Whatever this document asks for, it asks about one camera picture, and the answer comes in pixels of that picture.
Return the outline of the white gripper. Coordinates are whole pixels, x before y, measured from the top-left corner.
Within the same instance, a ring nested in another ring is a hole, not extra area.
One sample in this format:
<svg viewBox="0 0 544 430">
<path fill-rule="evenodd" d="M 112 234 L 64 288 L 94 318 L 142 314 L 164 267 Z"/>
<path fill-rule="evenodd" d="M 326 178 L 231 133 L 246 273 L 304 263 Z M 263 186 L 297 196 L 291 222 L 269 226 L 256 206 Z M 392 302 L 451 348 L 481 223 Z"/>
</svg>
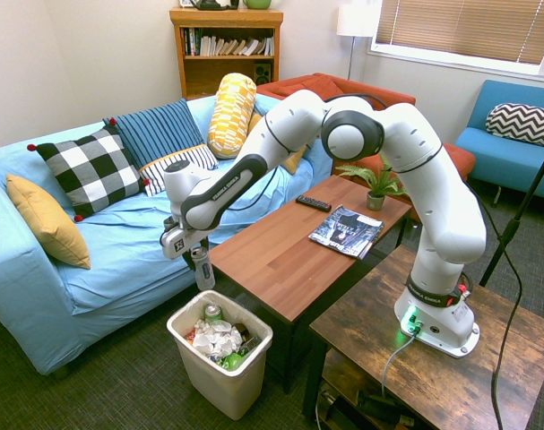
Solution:
<svg viewBox="0 0 544 430">
<path fill-rule="evenodd" d="M 171 260 L 182 255 L 188 267 L 194 271 L 195 263 L 191 249 L 200 245 L 208 250 L 209 231 L 184 227 L 179 219 L 173 219 L 171 216 L 166 218 L 163 224 L 164 232 L 160 236 L 160 244 L 164 255 Z"/>
</svg>

